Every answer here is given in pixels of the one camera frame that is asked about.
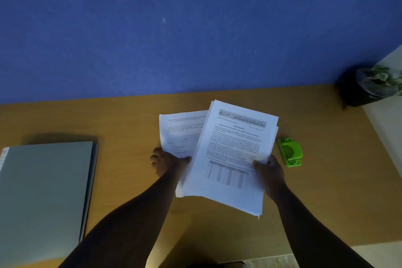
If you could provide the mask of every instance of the person's left hand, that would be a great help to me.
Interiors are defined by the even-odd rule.
[[[156,168],[156,174],[161,177],[168,170],[175,170],[180,174],[183,173],[187,164],[190,163],[191,157],[177,158],[171,153],[163,151],[161,147],[157,147],[153,150],[150,160],[152,161],[152,167]]]

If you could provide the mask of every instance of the blue wall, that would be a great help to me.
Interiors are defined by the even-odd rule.
[[[0,103],[333,82],[402,0],[0,0]]]

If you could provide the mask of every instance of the green hole punch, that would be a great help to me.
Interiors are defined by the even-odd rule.
[[[301,165],[303,152],[300,144],[294,141],[292,138],[282,138],[278,139],[277,141],[286,166],[293,167]]]

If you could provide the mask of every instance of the printed document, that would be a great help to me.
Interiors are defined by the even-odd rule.
[[[193,156],[176,195],[203,196],[261,215],[264,189],[252,161],[267,163],[277,121],[278,117],[216,100],[208,111],[160,115],[163,150]]]

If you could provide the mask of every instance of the wooden desk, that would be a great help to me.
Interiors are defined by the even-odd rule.
[[[279,116],[279,137],[302,146],[289,187],[349,245],[402,239],[402,181],[362,108],[341,110],[330,85],[149,95],[0,106],[0,147],[80,140],[100,144],[88,227],[156,179],[149,156],[160,113],[204,110],[212,100]],[[277,145],[273,153],[279,157]],[[258,220],[201,197],[174,199],[148,261],[157,267],[291,253],[274,203]],[[52,260],[29,267],[56,267]]]

